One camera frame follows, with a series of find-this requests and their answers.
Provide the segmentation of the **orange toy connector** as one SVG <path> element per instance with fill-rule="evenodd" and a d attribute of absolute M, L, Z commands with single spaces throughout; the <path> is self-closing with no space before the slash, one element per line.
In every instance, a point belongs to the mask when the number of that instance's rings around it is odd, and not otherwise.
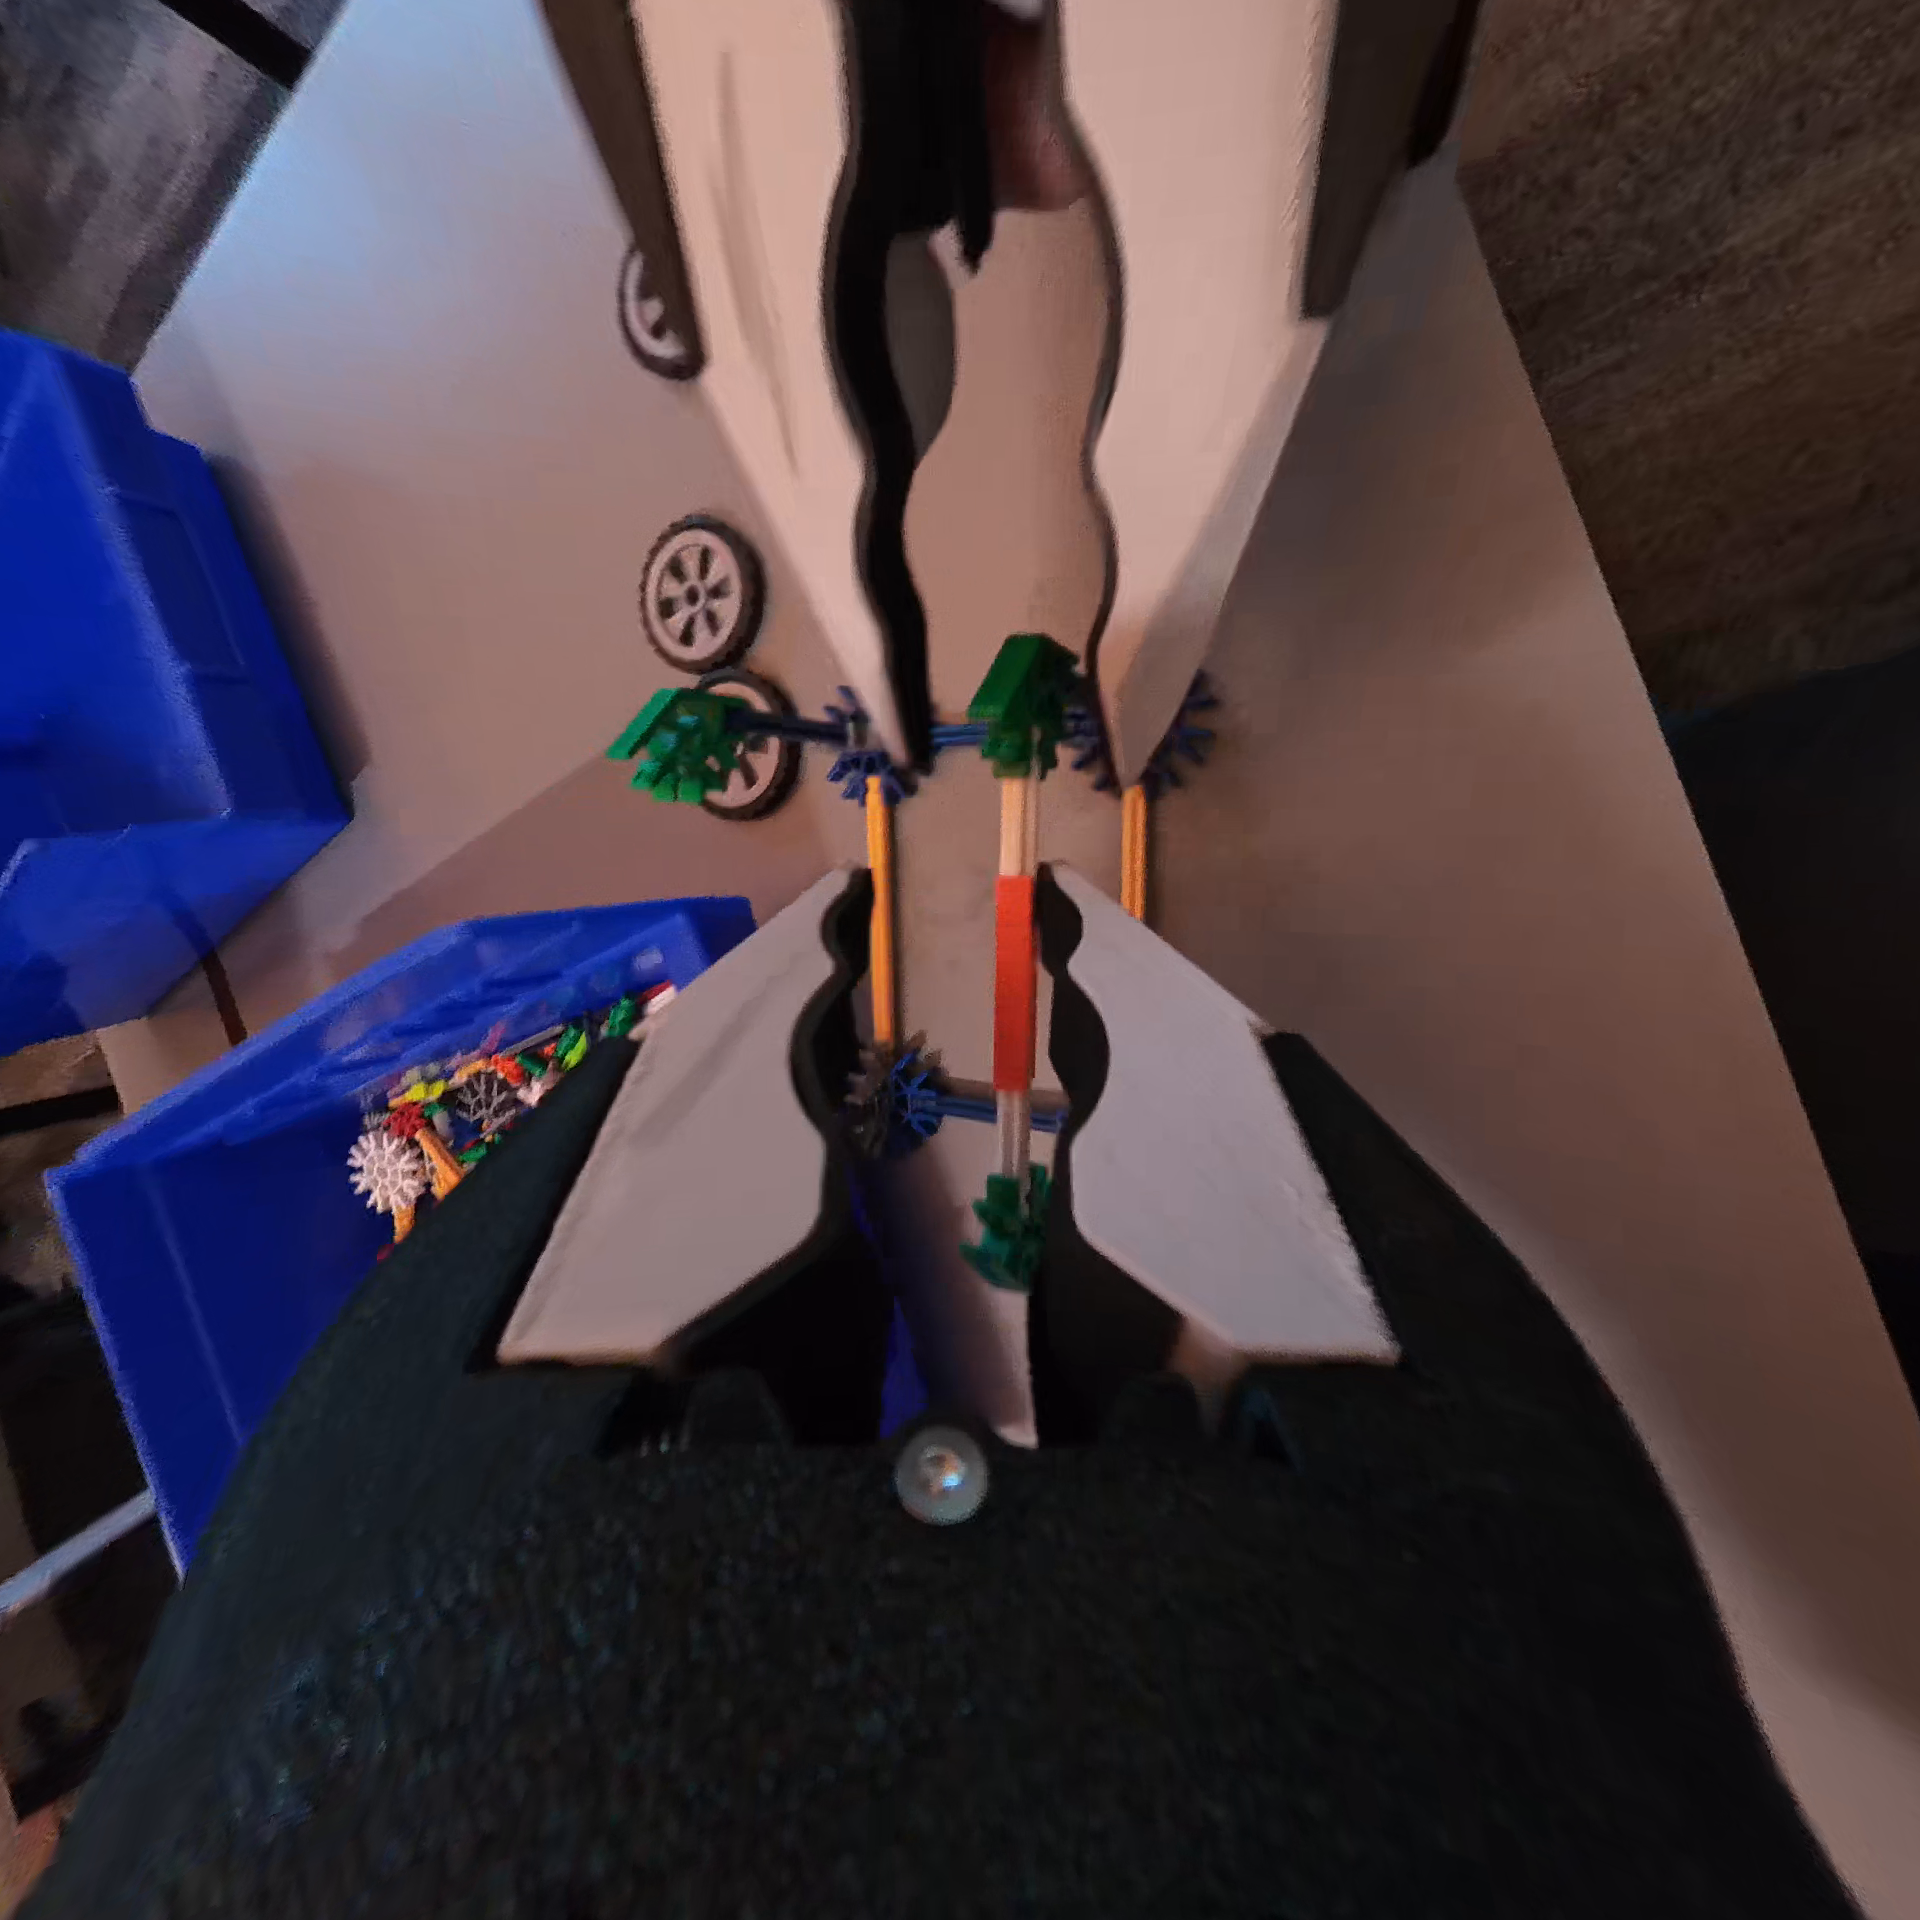
<path fill-rule="evenodd" d="M 1028 1094 L 1038 1064 L 1040 948 L 1038 880 L 1000 874 L 995 883 L 992 1089 Z"/>

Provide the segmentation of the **blue plastic bin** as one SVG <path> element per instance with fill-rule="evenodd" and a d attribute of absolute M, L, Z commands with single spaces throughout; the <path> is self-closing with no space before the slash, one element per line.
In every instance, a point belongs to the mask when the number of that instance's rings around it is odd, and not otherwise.
<path fill-rule="evenodd" d="M 203 448 L 5 333 L 5 1055 L 149 1014 L 351 818 Z"/>

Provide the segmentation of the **blue bin with white label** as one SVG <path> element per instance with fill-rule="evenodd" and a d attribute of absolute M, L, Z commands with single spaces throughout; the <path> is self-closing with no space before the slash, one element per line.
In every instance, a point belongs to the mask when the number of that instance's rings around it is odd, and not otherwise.
<path fill-rule="evenodd" d="M 395 1245 L 351 1189 L 364 1103 L 620 997 L 682 991 L 757 930 L 743 897 L 480 918 L 330 987 L 50 1176 L 156 1525 L 187 1573 L 238 1456 Z"/>

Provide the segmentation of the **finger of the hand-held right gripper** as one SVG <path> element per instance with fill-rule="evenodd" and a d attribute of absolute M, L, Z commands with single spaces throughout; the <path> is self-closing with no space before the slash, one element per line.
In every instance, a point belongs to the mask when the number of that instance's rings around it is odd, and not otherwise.
<path fill-rule="evenodd" d="M 1329 328 L 1304 312 L 1338 5 L 1051 5 L 1048 110 L 1085 189 L 1089 372 L 1045 407 L 1042 527 L 1101 564 L 1108 744 L 1155 748 L 1222 618 Z"/>
<path fill-rule="evenodd" d="M 858 173 L 844 5 L 639 3 L 634 37 L 702 334 L 702 393 L 830 652 L 927 764 L 927 633 L 873 553 L 885 457 L 839 340 Z"/>

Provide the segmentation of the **blue yellow toy rod frame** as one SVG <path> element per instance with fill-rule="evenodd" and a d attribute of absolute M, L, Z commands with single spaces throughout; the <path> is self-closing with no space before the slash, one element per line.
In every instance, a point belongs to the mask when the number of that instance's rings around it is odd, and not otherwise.
<path fill-rule="evenodd" d="M 1118 801 L 1118 904 L 1145 923 L 1151 906 L 1153 804 L 1185 783 L 1185 768 L 1203 766 L 1217 740 L 1207 717 L 1220 698 L 1207 674 L 1197 674 L 1178 698 L 1172 721 L 1151 751 L 1134 781 L 1125 783 L 1111 742 L 1092 674 L 1081 671 L 1081 691 L 1069 710 L 1069 735 L 1059 761 L 1092 781 L 1101 794 Z M 928 742 L 936 757 L 982 757 L 985 729 L 969 723 L 936 723 Z M 821 717 L 772 719 L 752 715 L 752 735 L 775 735 L 809 748 L 832 751 L 829 781 L 846 801 L 863 807 L 866 868 L 870 879 L 869 984 L 873 1039 L 855 1069 L 844 1097 L 846 1132 L 864 1157 L 879 1161 L 922 1145 L 951 1118 L 992 1124 L 997 1135 L 995 1174 L 1021 1176 L 1036 1165 L 1035 1139 L 1065 1128 L 1062 1116 L 1040 1116 L 1036 1079 L 1026 1094 L 961 1094 L 948 1084 L 922 1037 L 903 1027 L 901 1013 L 901 857 L 897 814 L 917 793 L 917 779 L 879 746 L 858 696 L 844 689 Z"/>

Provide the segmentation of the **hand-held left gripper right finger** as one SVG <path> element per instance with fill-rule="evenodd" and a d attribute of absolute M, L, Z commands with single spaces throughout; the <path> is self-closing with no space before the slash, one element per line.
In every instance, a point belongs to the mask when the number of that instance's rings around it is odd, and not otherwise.
<path fill-rule="evenodd" d="M 1069 1248 L 1242 1362 L 1401 1358 L 1277 1032 L 1081 872 L 1036 883 Z"/>

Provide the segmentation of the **pile of colourful toy pieces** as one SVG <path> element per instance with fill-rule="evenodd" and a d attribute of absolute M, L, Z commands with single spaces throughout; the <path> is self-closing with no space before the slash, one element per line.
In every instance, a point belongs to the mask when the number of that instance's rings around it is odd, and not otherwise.
<path fill-rule="evenodd" d="M 602 1044 L 637 1039 L 676 997 L 664 984 L 600 1010 L 411 1069 L 363 1103 L 349 1147 L 349 1187 L 405 1242 L 420 1210 L 445 1202 Z"/>

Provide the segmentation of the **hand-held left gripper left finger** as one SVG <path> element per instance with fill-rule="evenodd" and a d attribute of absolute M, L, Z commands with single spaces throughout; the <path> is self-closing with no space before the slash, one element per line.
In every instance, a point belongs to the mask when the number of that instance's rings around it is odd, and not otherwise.
<path fill-rule="evenodd" d="M 805 1016 L 844 978 L 866 872 L 829 872 L 685 987 L 637 1048 L 501 1333 L 502 1367 L 675 1365 L 827 1219 L 830 1142 L 805 1101 Z"/>

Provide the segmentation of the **green toy connector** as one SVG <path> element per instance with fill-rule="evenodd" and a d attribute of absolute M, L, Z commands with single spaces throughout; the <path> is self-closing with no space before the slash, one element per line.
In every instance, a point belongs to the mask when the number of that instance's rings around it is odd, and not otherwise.
<path fill-rule="evenodd" d="M 743 768 L 757 710 L 702 687 L 662 687 L 605 751 L 631 787 L 660 804 L 704 807 Z"/>
<path fill-rule="evenodd" d="M 1045 1165 L 986 1180 L 982 1199 L 973 1202 L 976 1239 L 962 1246 L 962 1259 L 980 1281 L 1003 1292 L 1035 1292 L 1045 1267 L 1051 1199 Z"/>
<path fill-rule="evenodd" d="M 998 781 L 1045 779 L 1057 768 L 1083 691 L 1079 656 L 1053 637 L 1006 637 L 973 694 L 969 723 Z"/>

